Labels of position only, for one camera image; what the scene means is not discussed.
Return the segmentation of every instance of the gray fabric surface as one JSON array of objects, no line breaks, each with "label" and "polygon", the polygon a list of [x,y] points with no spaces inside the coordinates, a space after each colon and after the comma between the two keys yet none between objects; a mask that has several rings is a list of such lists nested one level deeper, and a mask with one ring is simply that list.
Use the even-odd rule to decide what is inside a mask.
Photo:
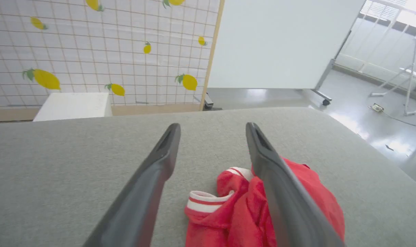
[{"label": "gray fabric surface", "polygon": [[0,124],[0,246],[80,246],[172,122],[181,124],[152,246],[184,246],[191,190],[215,192],[228,167],[250,168],[245,123],[308,164],[340,203],[346,244],[416,246],[416,183],[331,117],[308,108]]}]

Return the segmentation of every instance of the yellow lemon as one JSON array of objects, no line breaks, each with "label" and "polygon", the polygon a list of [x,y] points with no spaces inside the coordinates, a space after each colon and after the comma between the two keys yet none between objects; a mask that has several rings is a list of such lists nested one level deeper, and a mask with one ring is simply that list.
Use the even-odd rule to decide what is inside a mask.
[{"label": "yellow lemon", "polygon": [[179,84],[183,83],[185,89],[195,91],[197,80],[192,75],[181,74],[176,76],[175,81],[176,80],[179,81]]},{"label": "yellow lemon", "polygon": [[112,89],[112,92],[116,95],[124,96],[125,95],[125,89],[118,85],[118,84],[107,84],[104,86],[105,89],[109,89],[109,91]]},{"label": "yellow lemon", "polygon": [[185,0],[162,0],[162,5],[164,5],[164,8],[167,8],[165,5],[170,7],[170,4],[172,5],[181,5]]},{"label": "yellow lemon", "polygon": [[144,53],[148,54],[152,51],[152,46],[150,45],[150,43],[146,42],[145,43],[145,47],[144,47]]},{"label": "yellow lemon", "polygon": [[91,9],[96,11],[104,11],[104,7],[99,4],[98,0],[86,0],[86,3],[91,7]]},{"label": "yellow lemon", "polygon": [[31,24],[33,24],[33,26],[35,26],[36,28],[40,29],[40,30],[45,30],[48,29],[48,27],[43,24],[39,19],[37,19],[36,17],[31,17]]},{"label": "yellow lemon", "polygon": [[22,72],[22,78],[25,78],[25,75],[31,81],[36,79],[40,86],[46,87],[47,89],[60,90],[59,79],[48,71],[31,68]]},{"label": "yellow lemon", "polygon": [[205,46],[206,45],[206,41],[202,36],[199,36],[199,44]]}]

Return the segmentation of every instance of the shiny floor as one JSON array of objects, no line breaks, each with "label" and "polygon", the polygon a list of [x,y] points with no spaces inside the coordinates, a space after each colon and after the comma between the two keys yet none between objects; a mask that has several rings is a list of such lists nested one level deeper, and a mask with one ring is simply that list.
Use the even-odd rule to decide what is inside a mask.
[{"label": "shiny floor", "polygon": [[404,170],[416,181],[416,127],[378,114],[368,108],[377,103],[390,116],[416,125],[416,114],[404,117],[405,97],[390,93],[368,98],[376,86],[332,71],[321,91],[333,99],[322,106],[322,98],[310,90],[293,89],[208,89],[214,107],[241,109],[277,106],[302,106],[325,112],[341,122]]}]

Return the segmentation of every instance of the floor outlet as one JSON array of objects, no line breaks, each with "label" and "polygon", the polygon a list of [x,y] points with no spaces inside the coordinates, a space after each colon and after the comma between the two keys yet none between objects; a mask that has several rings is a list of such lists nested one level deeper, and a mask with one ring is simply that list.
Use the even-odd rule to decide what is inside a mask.
[{"label": "floor outlet", "polygon": [[383,107],[381,107],[380,105],[374,104],[372,106],[370,106],[369,108],[373,109],[374,111],[380,113],[384,110]]}]

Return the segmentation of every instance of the white stripe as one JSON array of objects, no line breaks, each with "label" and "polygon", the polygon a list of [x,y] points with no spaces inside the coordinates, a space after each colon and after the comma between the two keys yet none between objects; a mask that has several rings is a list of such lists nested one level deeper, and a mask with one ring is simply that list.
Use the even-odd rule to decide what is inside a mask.
[{"label": "white stripe", "polygon": [[230,167],[227,171],[229,171],[229,172],[231,172],[233,174],[240,175],[238,172],[234,171],[232,168],[234,168],[237,171],[239,171],[247,181],[252,180],[252,178],[254,177],[254,175],[252,174],[252,171],[251,170],[245,169],[245,168],[241,168],[241,167]]},{"label": "white stripe", "polygon": [[216,197],[213,194],[209,194],[203,191],[197,191],[194,190],[192,192],[189,193],[189,197],[200,200],[200,201],[204,201],[204,202],[225,202],[227,201],[232,195],[234,194],[234,191],[231,190],[229,192],[229,194],[225,197]]},{"label": "white stripe", "polygon": [[227,172],[230,172],[230,173],[233,173],[233,174],[235,174],[235,175],[239,175],[239,176],[241,176],[236,170],[233,170],[233,169],[228,169],[228,170],[226,170]]},{"label": "white stripe", "polygon": [[186,204],[186,206],[189,209],[202,212],[202,213],[212,213],[221,207],[221,205],[203,205],[203,204],[192,202],[190,200],[188,200],[188,203]]}]

